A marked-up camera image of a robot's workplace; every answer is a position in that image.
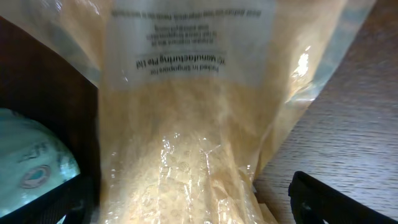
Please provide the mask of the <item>tan grain pouch bag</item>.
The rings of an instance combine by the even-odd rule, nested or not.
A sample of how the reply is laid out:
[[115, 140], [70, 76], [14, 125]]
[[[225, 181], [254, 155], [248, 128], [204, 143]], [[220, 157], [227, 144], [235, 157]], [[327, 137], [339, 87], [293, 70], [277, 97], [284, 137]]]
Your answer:
[[2, 1], [1, 15], [99, 89], [101, 223], [274, 223], [252, 182], [373, 4]]

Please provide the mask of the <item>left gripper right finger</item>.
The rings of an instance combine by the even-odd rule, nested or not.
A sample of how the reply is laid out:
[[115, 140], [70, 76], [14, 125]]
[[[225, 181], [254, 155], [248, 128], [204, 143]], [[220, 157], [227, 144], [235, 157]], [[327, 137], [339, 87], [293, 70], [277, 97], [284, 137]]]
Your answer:
[[397, 224], [302, 171], [294, 173], [289, 197], [296, 224]]

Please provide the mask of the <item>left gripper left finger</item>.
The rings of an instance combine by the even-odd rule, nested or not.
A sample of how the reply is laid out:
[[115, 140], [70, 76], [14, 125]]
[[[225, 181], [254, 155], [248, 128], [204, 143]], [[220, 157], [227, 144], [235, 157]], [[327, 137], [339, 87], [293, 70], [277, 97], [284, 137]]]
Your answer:
[[5, 215], [1, 223], [53, 224], [64, 219], [65, 224], [89, 224], [95, 206], [93, 192], [92, 178], [79, 174]]

